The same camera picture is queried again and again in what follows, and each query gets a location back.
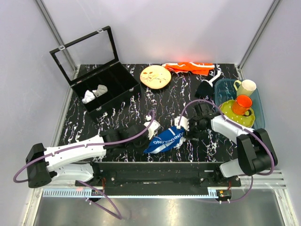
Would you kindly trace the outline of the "blue white underwear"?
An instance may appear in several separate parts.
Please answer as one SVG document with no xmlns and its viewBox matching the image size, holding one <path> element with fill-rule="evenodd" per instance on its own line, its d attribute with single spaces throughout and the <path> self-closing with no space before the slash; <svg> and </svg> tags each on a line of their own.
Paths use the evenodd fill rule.
<svg viewBox="0 0 301 226">
<path fill-rule="evenodd" d="M 184 128 L 178 129 L 176 126 L 170 127 L 155 136 L 143 153 L 158 154 L 167 152 L 173 148 L 179 148 L 185 141 L 184 132 Z"/>
</svg>

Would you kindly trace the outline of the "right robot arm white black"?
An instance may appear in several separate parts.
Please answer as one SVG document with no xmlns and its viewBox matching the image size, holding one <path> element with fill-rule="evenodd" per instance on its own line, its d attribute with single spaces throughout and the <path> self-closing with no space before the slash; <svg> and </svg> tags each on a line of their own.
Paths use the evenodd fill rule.
<svg viewBox="0 0 301 226">
<path fill-rule="evenodd" d="M 278 159 L 268 132 L 242 126 L 220 112 L 212 110 L 207 103 L 195 106 L 196 115 L 186 119 L 182 115 L 176 126 L 184 128 L 184 137 L 198 139 L 202 132 L 212 130 L 237 145 L 237 158 L 219 166 L 214 182 L 225 186 L 233 176 L 269 175 L 278 164 Z"/>
</svg>

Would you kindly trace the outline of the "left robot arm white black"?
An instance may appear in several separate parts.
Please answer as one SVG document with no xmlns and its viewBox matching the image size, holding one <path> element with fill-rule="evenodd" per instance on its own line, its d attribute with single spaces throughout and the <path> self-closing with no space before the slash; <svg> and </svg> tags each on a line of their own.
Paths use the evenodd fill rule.
<svg viewBox="0 0 301 226">
<path fill-rule="evenodd" d="M 102 178 L 92 166 L 76 167 L 76 163 L 89 158 L 99 158 L 127 149 L 141 148 L 149 143 L 159 128 L 156 122 L 109 129 L 89 139 L 56 147 L 45 148 L 42 143 L 32 146 L 25 162 L 29 188 L 46 186 L 54 181 L 82 180 L 91 186 L 100 184 Z"/>
</svg>

